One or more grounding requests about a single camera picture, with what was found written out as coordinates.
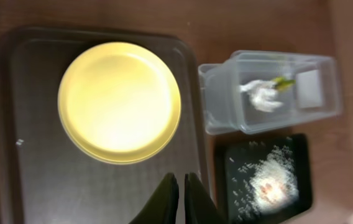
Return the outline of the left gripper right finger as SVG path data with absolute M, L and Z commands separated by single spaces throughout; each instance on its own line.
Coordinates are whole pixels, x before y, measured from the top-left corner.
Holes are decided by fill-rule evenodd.
M 195 173 L 185 175 L 185 223 L 226 224 Z

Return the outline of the green snack wrapper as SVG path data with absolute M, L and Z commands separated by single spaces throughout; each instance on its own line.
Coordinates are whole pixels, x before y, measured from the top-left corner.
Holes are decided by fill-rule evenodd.
M 275 83 L 273 88 L 277 91 L 285 91 L 295 84 L 295 80 L 290 80 L 285 77 L 277 77 L 272 79 L 272 81 Z

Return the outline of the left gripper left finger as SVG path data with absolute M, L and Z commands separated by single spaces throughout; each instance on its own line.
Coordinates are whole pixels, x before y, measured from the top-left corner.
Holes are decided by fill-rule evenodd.
M 167 173 L 130 224 L 175 224 L 178 201 L 177 180 L 173 173 Z

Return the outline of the yellow plate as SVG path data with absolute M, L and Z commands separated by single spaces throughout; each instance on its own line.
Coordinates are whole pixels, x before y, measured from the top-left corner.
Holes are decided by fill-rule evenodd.
M 57 106 L 75 146 L 110 164 L 158 154 L 181 119 L 180 90 L 170 67 L 127 42 L 99 44 L 79 54 L 62 76 Z

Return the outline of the white tissue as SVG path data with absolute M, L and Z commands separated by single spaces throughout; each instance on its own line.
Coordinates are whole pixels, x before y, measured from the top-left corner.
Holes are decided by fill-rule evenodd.
M 274 81 L 254 80 L 239 87 L 241 93 L 247 93 L 252 106 L 266 113 L 272 113 L 283 103 L 277 101 L 278 91 Z

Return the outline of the rice and food scraps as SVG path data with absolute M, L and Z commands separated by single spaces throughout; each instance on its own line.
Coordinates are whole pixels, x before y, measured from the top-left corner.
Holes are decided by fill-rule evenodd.
M 299 196 L 293 151 L 286 144 L 249 142 L 228 149 L 225 175 L 233 221 L 276 213 Z

